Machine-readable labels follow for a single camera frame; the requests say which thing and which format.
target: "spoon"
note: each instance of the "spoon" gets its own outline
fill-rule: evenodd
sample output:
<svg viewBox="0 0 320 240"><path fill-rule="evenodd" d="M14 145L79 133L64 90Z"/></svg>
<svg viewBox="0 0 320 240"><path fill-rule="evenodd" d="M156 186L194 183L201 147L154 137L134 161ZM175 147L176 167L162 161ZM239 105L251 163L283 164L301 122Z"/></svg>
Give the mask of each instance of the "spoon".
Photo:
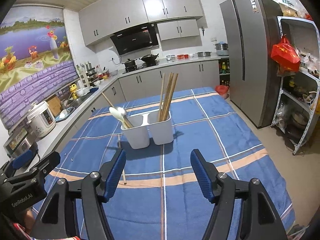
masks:
<svg viewBox="0 0 320 240"><path fill-rule="evenodd" d="M119 113L122 115L122 117L123 117L123 119L127 122L127 124L132 128L133 127L133 125L132 125L132 123L128 120L128 118L127 118L127 111L123 108L123 107L117 107L116 108L118 111L119 111Z"/></svg>
<svg viewBox="0 0 320 240"><path fill-rule="evenodd" d="M109 111L110 111L110 113L113 115L114 118L118 119L118 120L122 123L122 126L123 126L125 129L128 128L128 127L124 124L124 119L123 119L121 113L120 113L117 109L115 109L115 108L113 108L113 107L109 107Z"/></svg>

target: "purple brick pattern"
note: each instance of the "purple brick pattern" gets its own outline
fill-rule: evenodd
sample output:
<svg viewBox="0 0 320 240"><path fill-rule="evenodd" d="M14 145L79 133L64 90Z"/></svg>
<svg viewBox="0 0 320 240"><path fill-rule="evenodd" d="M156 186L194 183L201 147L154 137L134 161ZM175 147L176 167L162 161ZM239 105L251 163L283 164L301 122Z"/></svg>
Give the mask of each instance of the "purple brick pattern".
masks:
<svg viewBox="0 0 320 240"><path fill-rule="evenodd" d="M10 129L30 109L31 103L43 101L59 88L78 77L73 60L32 74L0 94L0 116Z"/></svg>

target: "utensil holder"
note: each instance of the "utensil holder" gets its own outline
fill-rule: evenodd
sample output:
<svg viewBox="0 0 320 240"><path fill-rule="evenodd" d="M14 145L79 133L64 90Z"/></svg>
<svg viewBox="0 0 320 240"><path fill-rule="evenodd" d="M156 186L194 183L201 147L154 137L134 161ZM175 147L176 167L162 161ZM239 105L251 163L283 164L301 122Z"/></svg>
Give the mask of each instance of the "utensil holder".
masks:
<svg viewBox="0 0 320 240"><path fill-rule="evenodd" d="M121 125L121 130L126 136L132 149L145 148L150 144L148 128L146 125L143 125L143 119L144 116L141 114L129 116L128 120L134 127L124 129L124 127Z"/></svg>
<svg viewBox="0 0 320 240"><path fill-rule="evenodd" d="M148 114L148 127L150 129L153 141L157 145L170 143L173 141L173 130L171 126L171 114L165 121L158 122L159 110Z"/></svg>

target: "blue gripper pad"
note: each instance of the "blue gripper pad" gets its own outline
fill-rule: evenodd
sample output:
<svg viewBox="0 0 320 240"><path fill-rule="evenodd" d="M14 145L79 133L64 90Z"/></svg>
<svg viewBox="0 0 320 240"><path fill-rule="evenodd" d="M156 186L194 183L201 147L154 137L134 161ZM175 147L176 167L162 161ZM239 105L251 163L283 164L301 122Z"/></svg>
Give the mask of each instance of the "blue gripper pad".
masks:
<svg viewBox="0 0 320 240"><path fill-rule="evenodd" d="M209 179L209 176L205 171L198 156L196 155L195 151L192 151L190 154L190 162L191 162L192 169L196 175L199 186L201 188L203 196L206 199L208 199L210 203L212 203L214 195L212 192L211 180Z"/></svg>
<svg viewBox="0 0 320 240"><path fill-rule="evenodd" d="M112 198L116 192L125 162L126 155L125 151L122 150L106 180L106 192L104 194L104 199L106 202L109 201L109 199Z"/></svg>
<svg viewBox="0 0 320 240"><path fill-rule="evenodd" d="M14 168L15 170L18 170L23 165L25 165L28 161L30 161L32 158L33 158L33 152L31 150L27 150L12 161L12 168Z"/></svg>

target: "refrigerator handle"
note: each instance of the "refrigerator handle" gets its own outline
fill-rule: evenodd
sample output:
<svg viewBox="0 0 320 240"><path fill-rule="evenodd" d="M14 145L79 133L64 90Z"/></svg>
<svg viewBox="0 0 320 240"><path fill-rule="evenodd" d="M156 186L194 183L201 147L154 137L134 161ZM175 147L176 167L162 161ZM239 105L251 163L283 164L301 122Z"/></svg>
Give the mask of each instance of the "refrigerator handle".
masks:
<svg viewBox="0 0 320 240"><path fill-rule="evenodd" d="M237 9L236 1L231 0L233 7L235 9L236 17L237 17L237 22L238 22L238 27L239 27L239 32L240 32L240 41L241 41L241 55L242 55L242 80L245 81L245 58L244 58L244 44L243 44L243 35L242 35L242 28L241 28L241 22L239 18L239 12Z"/></svg>

